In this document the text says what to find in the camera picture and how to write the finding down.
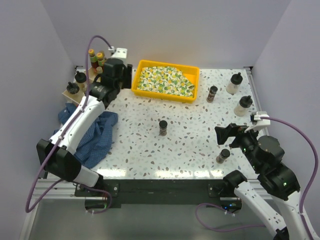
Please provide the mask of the clear shaker jar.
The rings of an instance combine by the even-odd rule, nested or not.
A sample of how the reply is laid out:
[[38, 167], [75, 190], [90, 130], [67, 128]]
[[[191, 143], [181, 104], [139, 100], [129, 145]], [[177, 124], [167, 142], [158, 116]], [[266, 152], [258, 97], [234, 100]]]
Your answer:
[[86, 74], [84, 72], [77, 71], [74, 78], [79, 88], [84, 92], [87, 87]]
[[75, 82], [68, 82], [66, 90], [71, 95], [77, 95], [79, 93], [79, 86]]
[[233, 74], [230, 78], [229, 84], [226, 87], [226, 91], [229, 94], [235, 94], [238, 91], [242, 81], [243, 77], [240, 72]]
[[252, 104], [253, 104], [253, 99], [250, 95], [243, 96], [238, 101], [238, 104], [234, 108], [233, 112], [235, 115], [239, 117], [243, 117], [247, 113], [248, 109], [251, 107]]

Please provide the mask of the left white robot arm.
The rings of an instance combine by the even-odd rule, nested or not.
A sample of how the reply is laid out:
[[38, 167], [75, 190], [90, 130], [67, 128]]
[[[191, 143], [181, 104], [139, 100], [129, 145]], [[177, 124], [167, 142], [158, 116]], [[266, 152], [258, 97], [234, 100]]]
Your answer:
[[92, 196], [104, 190], [103, 177], [83, 166], [75, 157], [83, 136], [120, 90], [132, 86], [131, 64], [119, 58], [109, 58], [104, 63], [103, 73], [87, 85], [86, 95], [66, 121], [49, 140], [41, 139], [37, 145], [39, 161], [44, 170], [61, 180], [86, 186]]

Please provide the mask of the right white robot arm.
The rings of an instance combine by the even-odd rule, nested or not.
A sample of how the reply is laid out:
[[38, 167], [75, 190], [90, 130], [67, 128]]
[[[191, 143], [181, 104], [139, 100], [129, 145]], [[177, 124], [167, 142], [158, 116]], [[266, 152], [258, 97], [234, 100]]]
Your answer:
[[257, 180], [278, 207], [274, 210], [252, 187], [247, 178], [234, 170], [223, 178], [223, 192], [237, 196], [259, 217], [275, 240], [318, 240], [304, 207], [301, 204], [301, 187], [294, 172], [282, 163], [285, 151], [279, 141], [268, 135], [258, 137], [268, 127], [263, 119], [252, 126], [229, 124], [214, 128], [217, 143], [223, 145], [233, 137], [230, 148], [241, 149], [257, 174]]

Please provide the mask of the green-label sauce bottle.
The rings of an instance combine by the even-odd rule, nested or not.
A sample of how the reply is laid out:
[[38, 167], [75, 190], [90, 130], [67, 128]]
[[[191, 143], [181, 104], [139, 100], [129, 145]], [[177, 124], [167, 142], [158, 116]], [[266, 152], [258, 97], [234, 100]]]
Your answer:
[[91, 67], [93, 69], [96, 69], [99, 66], [99, 63], [98, 63], [98, 58], [96, 56], [96, 53], [95, 53], [94, 49], [90, 48], [88, 50], [88, 55], [89, 55]]

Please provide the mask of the red sauce bottle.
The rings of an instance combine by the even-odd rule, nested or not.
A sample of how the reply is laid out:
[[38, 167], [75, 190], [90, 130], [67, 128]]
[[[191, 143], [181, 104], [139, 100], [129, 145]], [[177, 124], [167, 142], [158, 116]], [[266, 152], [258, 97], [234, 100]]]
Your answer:
[[96, 57], [97, 57], [97, 61], [98, 61], [98, 65], [103, 68], [104, 65], [105, 65], [105, 61], [106, 61], [106, 58], [105, 58], [105, 54], [103, 52], [98, 52], [96, 54]]

